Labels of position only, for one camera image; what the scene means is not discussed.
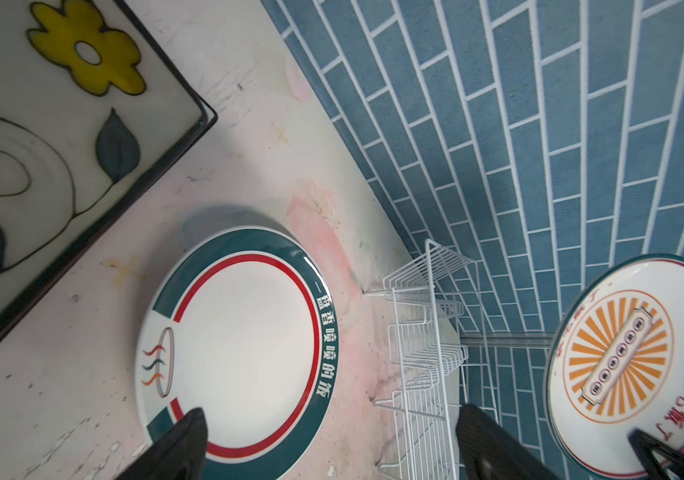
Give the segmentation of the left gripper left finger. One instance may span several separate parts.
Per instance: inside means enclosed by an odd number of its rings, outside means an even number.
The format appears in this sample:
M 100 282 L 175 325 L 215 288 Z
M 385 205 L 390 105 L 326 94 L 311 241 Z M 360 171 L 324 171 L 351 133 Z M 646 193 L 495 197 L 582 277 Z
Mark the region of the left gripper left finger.
M 117 479 L 200 479 L 207 440 L 204 411 L 192 409 Z

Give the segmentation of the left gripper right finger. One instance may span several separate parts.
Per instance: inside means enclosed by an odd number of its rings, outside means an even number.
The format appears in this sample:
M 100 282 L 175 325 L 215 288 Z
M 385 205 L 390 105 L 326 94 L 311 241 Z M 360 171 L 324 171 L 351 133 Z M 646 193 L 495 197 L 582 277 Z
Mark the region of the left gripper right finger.
M 557 479 L 539 459 L 476 405 L 462 405 L 457 440 L 468 479 Z

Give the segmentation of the round plate red rim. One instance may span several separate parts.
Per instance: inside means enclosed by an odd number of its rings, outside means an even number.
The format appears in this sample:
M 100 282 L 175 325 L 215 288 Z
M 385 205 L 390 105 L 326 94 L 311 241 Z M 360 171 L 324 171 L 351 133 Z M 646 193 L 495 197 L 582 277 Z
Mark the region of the round plate red rim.
M 281 478 L 320 431 L 339 357 L 332 294 L 306 250 L 267 227 L 220 231 L 176 263 L 142 321 L 144 435 L 201 409 L 204 478 Z

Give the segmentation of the round plate orange sunburst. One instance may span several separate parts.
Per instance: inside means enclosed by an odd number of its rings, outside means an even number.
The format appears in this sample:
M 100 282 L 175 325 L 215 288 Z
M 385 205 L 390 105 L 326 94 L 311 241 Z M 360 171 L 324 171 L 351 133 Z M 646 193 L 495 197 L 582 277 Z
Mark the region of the round plate orange sunburst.
M 643 478 L 637 430 L 684 452 L 684 258 L 641 255 L 599 276 L 559 326 L 544 381 L 550 432 L 589 474 Z

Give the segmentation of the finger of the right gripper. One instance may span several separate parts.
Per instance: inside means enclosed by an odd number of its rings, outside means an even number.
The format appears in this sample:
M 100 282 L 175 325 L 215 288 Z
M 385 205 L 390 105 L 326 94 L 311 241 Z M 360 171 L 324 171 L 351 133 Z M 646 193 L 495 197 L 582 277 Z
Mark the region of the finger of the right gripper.
M 683 453 L 640 429 L 630 433 L 629 442 L 649 479 L 669 479 L 673 473 L 684 480 Z

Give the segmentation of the floral black square plate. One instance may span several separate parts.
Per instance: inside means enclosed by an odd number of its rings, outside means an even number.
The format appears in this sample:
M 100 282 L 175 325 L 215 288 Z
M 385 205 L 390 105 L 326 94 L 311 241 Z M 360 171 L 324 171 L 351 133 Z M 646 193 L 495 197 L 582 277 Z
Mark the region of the floral black square plate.
M 216 122 L 124 1 L 0 1 L 0 342 Z

